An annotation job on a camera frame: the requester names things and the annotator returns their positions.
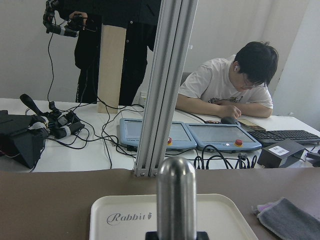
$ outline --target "keyboard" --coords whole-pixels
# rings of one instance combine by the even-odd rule
[[[298,144],[320,143],[320,137],[305,130],[248,131],[263,147],[290,139]]]

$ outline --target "black box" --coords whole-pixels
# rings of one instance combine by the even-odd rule
[[[262,149],[257,163],[267,169],[286,168],[299,161],[305,147],[286,139]]]

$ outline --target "brown table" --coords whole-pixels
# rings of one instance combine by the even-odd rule
[[[320,168],[197,170],[197,193],[230,198],[260,240],[277,239],[251,207],[286,197],[320,218]],[[156,193],[156,179],[125,169],[0,171],[0,239],[87,240],[92,204],[103,196]]]

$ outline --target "computer mouse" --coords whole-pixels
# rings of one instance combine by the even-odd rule
[[[225,117],[221,118],[220,122],[222,124],[236,124],[236,125],[240,124],[237,121],[237,119],[235,119],[234,117],[231,117],[231,116],[225,116]]]

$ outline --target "towel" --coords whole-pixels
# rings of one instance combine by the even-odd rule
[[[283,240],[320,240],[320,221],[284,197],[256,211],[262,225]]]

